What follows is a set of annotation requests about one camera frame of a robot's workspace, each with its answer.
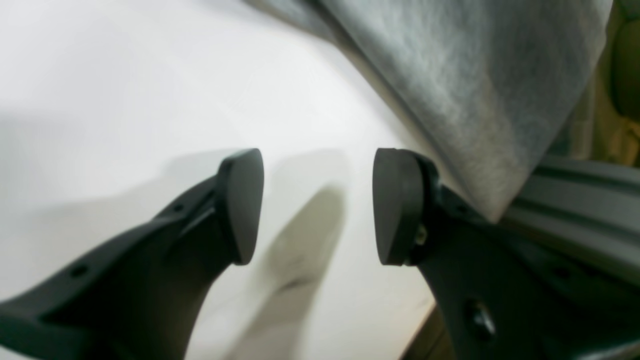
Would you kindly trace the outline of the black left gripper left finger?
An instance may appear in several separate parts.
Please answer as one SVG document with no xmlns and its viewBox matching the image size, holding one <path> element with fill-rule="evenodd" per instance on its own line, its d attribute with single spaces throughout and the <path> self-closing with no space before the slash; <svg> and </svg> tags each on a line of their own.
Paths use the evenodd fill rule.
<svg viewBox="0 0 640 360">
<path fill-rule="evenodd" d="M 2 347 L 43 360 L 182 360 L 215 280 L 253 258 L 264 184 L 260 150 L 227 156 L 149 221 L 2 301 Z"/>
</svg>

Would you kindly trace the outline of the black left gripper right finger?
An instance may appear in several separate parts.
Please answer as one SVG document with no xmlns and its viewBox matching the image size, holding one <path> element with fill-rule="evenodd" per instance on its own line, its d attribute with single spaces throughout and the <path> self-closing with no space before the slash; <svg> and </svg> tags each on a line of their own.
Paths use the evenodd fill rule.
<svg viewBox="0 0 640 360">
<path fill-rule="evenodd" d="M 546 156 L 492 223 L 429 158 L 380 148 L 383 265 L 416 267 L 459 360 L 639 358 L 639 169 Z"/>
</svg>

